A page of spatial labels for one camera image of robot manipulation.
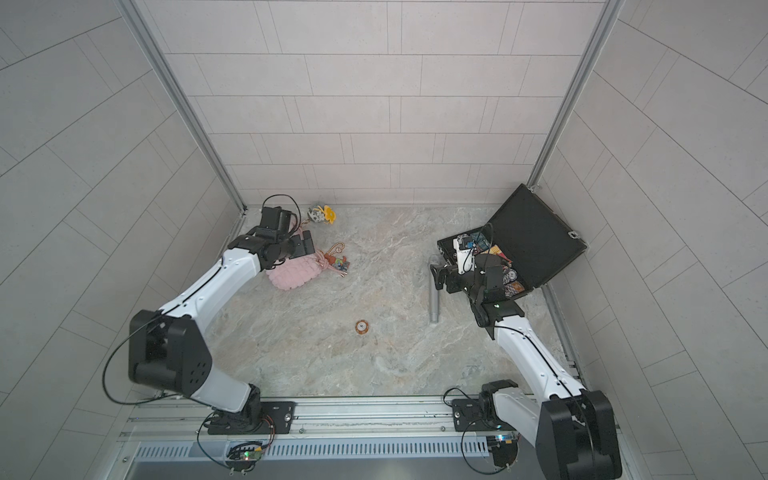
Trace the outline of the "pink fluffy handbag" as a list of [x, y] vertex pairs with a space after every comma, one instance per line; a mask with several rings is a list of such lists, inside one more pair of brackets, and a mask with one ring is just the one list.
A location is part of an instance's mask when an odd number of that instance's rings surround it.
[[307, 284], [322, 273], [323, 268], [319, 258], [320, 255], [315, 252], [311, 255], [288, 259], [274, 269], [267, 270], [266, 275], [279, 290], [293, 290]]

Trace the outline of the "colourful keychain decoration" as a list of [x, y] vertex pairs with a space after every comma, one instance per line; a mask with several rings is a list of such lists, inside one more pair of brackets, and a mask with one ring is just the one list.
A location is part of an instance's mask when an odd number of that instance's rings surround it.
[[343, 255], [345, 244], [335, 243], [328, 251], [317, 250], [316, 260], [322, 270], [330, 270], [344, 278], [348, 275], [350, 263]]

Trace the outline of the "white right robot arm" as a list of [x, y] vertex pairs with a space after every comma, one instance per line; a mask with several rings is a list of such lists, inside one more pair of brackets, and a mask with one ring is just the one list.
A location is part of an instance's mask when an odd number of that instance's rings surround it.
[[461, 434], [496, 432], [489, 441], [493, 473], [509, 468], [518, 439], [535, 449], [547, 479], [618, 479], [623, 473], [612, 405], [606, 395], [574, 378], [535, 334], [523, 310], [506, 294], [503, 258], [480, 254], [471, 267], [429, 267], [434, 289], [467, 295], [476, 323], [517, 365], [530, 388], [509, 379], [488, 382], [475, 397], [449, 401]]

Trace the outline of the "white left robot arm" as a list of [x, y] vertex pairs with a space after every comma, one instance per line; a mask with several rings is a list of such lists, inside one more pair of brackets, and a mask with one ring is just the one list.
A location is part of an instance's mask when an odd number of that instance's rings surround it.
[[204, 338], [231, 297], [259, 274], [314, 252], [301, 215], [263, 207], [260, 223], [232, 240], [214, 265], [175, 299], [131, 320], [128, 377], [131, 382], [181, 394], [216, 410], [252, 410], [258, 389], [215, 366]]

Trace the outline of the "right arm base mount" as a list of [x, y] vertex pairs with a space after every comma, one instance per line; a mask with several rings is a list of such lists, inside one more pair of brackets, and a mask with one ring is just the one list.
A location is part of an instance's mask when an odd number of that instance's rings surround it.
[[512, 431], [513, 427], [496, 414], [493, 394], [501, 389], [517, 386], [512, 380], [497, 380], [484, 384], [477, 397], [463, 396], [452, 400], [450, 406], [455, 431]]

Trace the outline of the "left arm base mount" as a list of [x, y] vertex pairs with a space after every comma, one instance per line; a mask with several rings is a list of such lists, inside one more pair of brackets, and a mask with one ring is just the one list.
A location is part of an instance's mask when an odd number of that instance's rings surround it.
[[288, 434], [296, 406], [293, 401], [263, 401], [260, 389], [251, 385], [240, 412], [215, 409], [205, 429], [209, 435]]

